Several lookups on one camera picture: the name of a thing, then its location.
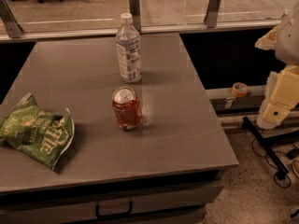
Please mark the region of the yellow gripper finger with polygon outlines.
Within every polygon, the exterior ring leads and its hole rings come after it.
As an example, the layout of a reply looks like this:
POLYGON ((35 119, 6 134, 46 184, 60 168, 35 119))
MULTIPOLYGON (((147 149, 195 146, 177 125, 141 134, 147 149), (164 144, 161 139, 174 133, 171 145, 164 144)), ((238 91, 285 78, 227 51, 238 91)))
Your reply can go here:
POLYGON ((260 37, 256 41, 255 47, 257 49, 263 49, 263 50, 274 49, 277 40, 277 33, 278 33, 278 27, 276 26, 273 29, 271 29, 266 35, 260 37))
POLYGON ((262 129, 274 129, 299 104, 299 66, 287 64, 279 73, 271 71, 264 96, 256 122, 262 129))

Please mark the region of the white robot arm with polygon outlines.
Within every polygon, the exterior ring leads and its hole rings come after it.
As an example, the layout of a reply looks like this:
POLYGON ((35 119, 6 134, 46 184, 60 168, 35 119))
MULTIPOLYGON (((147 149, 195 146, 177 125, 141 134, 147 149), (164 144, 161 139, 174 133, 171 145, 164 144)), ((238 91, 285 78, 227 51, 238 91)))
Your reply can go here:
POLYGON ((274 129, 299 104, 299 2, 284 12, 281 23, 259 38, 255 47, 272 49, 286 64, 279 73, 270 73, 257 118, 260 128, 274 129))

